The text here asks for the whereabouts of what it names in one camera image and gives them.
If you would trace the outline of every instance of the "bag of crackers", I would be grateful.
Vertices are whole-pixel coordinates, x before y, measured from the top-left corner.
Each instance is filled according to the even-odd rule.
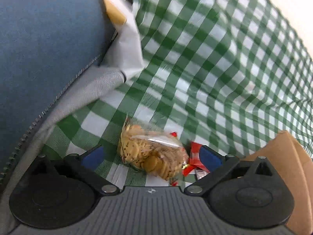
[[[135,118],[126,118],[117,152],[124,163],[167,181],[178,175],[188,161],[176,137]]]

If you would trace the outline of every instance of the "green and white checkered fabric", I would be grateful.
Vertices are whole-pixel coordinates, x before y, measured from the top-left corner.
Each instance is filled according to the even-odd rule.
[[[45,152],[102,144],[97,172],[112,175],[128,114],[223,155],[249,155],[288,130],[313,156],[313,62],[269,0],[134,0],[133,11],[148,67],[58,123]],[[123,174],[147,183],[128,166]]]

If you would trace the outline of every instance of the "plastic packaging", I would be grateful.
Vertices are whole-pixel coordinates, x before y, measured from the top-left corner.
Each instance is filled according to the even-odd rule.
[[[126,118],[117,151],[124,163],[165,180],[179,174],[188,160],[176,137],[137,119]]]

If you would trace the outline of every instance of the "zipper teeth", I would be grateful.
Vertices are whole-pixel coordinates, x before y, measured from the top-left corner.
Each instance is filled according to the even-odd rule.
[[[13,167],[14,161],[16,157],[20,154],[21,147],[24,144],[24,142],[27,140],[27,138],[32,135],[33,129],[37,126],[37,124],[42,120],[42,118],[46,115],[46,113],[51,109],[52,106],[55,105],[55,103],[62,97],[62,95],[69,89],[69,87],[96,61],[99,59],[99,57],[102,54],[99,54],[96,56],[89,64],[87,64],[84,68],[82,68],[74,78],[71,79],[71,81],[62,89],[62,91],[55,96],[53,99],[53,102],[51,102],[47,108],[42,111],[39,116],[31,123],[31,125],[28,127],[26,132],[23,134],[23,136],[19,139],[17,146],[14,148],[14,151],[11,153],[10,157],[8,158],[8,161],[6,162],[6,165],[3,167],[2,172],[0,172],[0,185],[2,185],[4,178],[6,177],[7,173],[11,170]]]

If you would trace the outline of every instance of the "black round disc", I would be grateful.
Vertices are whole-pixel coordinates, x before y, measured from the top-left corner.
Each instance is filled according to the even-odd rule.
[[[95,202],[92,189],[65,176],[39,174],[10,196],[12,214],[26,225],[56,229],[81,220]]]
[[[208,202],[221,219],[237,227],[270,228],[283,224],[293,210],[289,191],[270,176],[242,177],[218,184]]]

